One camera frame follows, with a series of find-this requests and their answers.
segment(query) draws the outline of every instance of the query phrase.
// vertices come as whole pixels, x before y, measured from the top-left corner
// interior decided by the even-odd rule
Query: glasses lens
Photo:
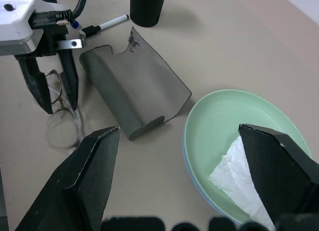
[[[48,83],[51,103],[55,103],[62,94],[62,82],[55,70],[52,70],[48,75],[46,75],[46,81]]]
[[[47,123],[47,140],[50,147],[69,149],[77,144],[77,130],[73,115],[68,110],[55,112]]]

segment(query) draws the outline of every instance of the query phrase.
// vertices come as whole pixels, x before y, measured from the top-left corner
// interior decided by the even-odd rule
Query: black cable
[[[80,16],[80,14],[82,13],[84,6],[85,6],[86,0],[79,0],[75,9],[72,12],[73,15],[73,19],[76,19],[77,17]]]

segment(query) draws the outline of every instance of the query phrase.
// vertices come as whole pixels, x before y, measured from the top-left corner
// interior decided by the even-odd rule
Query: screw
[[[10,3],[6,3],[4,5],[4,8],[6,9],[6,11],[13,11],[14,10],[13,6]]]

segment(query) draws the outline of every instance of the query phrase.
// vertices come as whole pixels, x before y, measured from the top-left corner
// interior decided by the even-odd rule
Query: metal bracket
[[[62,40],[62,41],[57,41],[56,45],[57,45],[56,50],[84,48],[85,40],[84,39]]]

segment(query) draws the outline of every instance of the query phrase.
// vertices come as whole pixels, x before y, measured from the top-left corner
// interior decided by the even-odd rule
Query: robotic arm
[[[36,57],[59,55],[64,89],[75,110],[78,76],[72,49],[83,47],[83,41],[66,40],[66,25],[74,23],[85,3],[79,0],[71,11],[57,0],[0,0],[0,55],[15,56],[28,89],[48,114],[52,114],[50,93]]]

